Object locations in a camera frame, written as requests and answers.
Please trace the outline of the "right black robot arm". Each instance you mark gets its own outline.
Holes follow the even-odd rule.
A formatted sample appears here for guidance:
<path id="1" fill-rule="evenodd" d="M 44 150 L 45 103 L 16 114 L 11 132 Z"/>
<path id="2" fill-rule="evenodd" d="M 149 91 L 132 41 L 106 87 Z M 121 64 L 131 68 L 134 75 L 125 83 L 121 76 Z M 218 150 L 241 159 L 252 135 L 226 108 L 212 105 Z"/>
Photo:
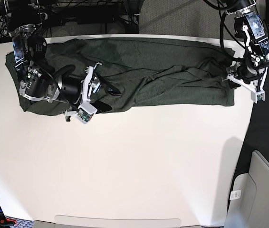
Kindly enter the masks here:
<path id="1" fill-rule="evenodd" d="M 67 117 L 77 115 L 91 117 L 98 111 L 107 112 L 111 107 L 103 102 L 91 101 L 92 94 L 101 88 L 110 95 L 121 92 L 102 78 L 96 69 L 101 63 L 88 66 L 84 79 L 71 77 L 76 69 L 66 65 L 55 70 L 46 60 L 48 44 L 42 36 L 42 24 L 48 19 L 37 0 L 5 0 L 8 34 L 12 37 L 15 69 L 19 81 L 19 93 L 33 101 L 54 101 L 66 103 Z"/>

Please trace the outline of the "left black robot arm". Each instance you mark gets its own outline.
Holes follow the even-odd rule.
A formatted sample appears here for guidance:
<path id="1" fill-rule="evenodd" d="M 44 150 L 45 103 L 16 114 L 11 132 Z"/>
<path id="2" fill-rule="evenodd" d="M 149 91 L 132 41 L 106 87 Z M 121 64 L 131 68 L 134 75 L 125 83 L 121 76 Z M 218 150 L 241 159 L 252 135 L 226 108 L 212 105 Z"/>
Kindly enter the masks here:
<path id="1" fill-rule="evenodd" d="M 235 62 L 227 68 L 227 80 L 232 88 L 243 86 L 259 99 L 264 98 L 263 86 L 269 69 L 269 39 L 259 16 L 253 9 L 254 0 L 224 0 L 218 5 L 205 0 L 209 7 L 223 12 L 220 21 L 220 48 L 223 54 Z M 232 57 L 227 53 L 223 42 L 225 18 L 234 15 L 236 37 L 243 40 L 243 57 Z"/>

